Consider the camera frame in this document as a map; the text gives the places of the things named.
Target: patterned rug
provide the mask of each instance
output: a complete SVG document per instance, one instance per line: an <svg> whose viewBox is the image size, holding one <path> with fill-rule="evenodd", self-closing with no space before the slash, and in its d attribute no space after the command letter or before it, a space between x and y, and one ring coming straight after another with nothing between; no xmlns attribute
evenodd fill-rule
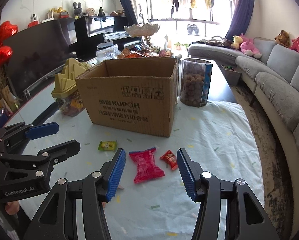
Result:
<svg viewBox="0 0 299 240"><path fill-rule="evenodd" d="M293 193L291 177L285 155L262 106L256 100L249 106L252 93L240 80L231 86L232 92L245 111L259 150L263 171L265 211L281 240L288 240L293 218Z"/></svg>

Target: black tv screen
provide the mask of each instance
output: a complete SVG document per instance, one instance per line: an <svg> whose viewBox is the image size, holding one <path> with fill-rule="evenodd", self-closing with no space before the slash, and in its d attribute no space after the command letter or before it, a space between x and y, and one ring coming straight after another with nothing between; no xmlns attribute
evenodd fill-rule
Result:
<svg viewBox="0 0 299 240"><path fill-rule="evenodd" d="M3 42L13 50L5 69L15 95L20 97L68 58L76 57L69 51L69 45L77 41L74 21L75 17L68 17L41 23Z"/></svg>

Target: yellow lid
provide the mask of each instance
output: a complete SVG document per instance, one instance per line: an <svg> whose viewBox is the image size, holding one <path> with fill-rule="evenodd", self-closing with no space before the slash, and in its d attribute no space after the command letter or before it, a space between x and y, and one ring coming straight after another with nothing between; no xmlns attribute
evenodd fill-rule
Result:
<svg viewBox="0 0 299 240"><path fill-rule="evenodd" d="M75 78L90 69L91 65L69 58L63 67L62 73L55 75L55 87L51 95L54 98L65 98L77 90Z"/></svg>

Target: tablecloth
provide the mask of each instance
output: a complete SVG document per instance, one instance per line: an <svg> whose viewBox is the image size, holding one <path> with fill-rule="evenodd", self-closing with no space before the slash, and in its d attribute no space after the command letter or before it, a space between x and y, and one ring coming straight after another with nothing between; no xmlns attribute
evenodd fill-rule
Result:
<svg viewBox="0 0 299 240"><path fill-rule="evenodd" d="M25 155L37 155L41 149L76 139L81 143L78 155L54 166L51 187L59 178L69 181L85 178L111 160L114 152L98 151L100 140L117 140L126 155L126 166L116 196L104 208L108 228L116 239L191 239L199 203L187 196L179 170L171 171L159 159L167 150L176 154L184 147L193 161L200 163L219 179L234 181L243 178L264 206L262 169L258 149L247 117L238 104L212 101L201 108L176 106L171 136L162 138L93 124L84 110L68 117L57 111L46 122L57 122L56 135L30 141ZM165 176L134 184L137 172L130 151L141 151L156 146L156 164ZM46 194L20 201L22 208L33 218ZM219 239L224 239L226 201L222 200ZM81 200L77 200L77 230L85 239Z"/></svg>

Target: sofa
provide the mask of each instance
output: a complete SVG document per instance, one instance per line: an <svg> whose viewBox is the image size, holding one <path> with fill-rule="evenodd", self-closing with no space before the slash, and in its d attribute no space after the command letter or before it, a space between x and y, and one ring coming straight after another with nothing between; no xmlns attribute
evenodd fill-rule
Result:
<svg viewBox="0 0 299 240"><path fill-rule="evenodd" d="M299 53L260 38L254 39L254 45L262 53L260 60L231 49L206 48L205 44L192 44L188 54L238 66L253 99L262 105L288 163L293 187L293 237L299 231Z"/></svg>

